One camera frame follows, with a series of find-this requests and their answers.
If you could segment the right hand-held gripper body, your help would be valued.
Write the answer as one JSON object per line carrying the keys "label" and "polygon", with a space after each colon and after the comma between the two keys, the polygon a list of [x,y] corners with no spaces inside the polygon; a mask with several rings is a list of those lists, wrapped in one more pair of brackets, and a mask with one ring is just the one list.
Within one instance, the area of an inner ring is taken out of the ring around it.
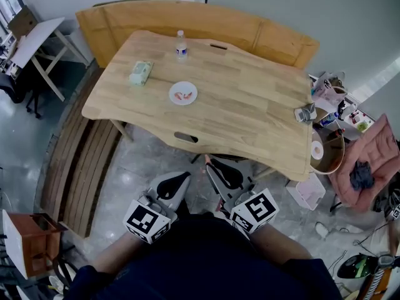
{"label": "right hand-held gripper body", "polygon": [[206,162],[206,172],[221,197],[220,211],[243,232],[257,231],[279,212],[269,189],[261,188],[253,178],[248,160],[211,158]]}

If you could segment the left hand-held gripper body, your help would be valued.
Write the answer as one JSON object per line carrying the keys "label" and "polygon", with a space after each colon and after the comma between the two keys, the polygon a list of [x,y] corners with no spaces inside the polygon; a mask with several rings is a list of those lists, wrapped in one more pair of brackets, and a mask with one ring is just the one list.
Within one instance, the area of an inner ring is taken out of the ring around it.
{"label": "left hand-held gripper body", "polygon": [[123,223],[127,230],[148,244],[170,230],[176,211],[191,180],[187,171],[169,172],[154,178],[138,199],[132,200]]}

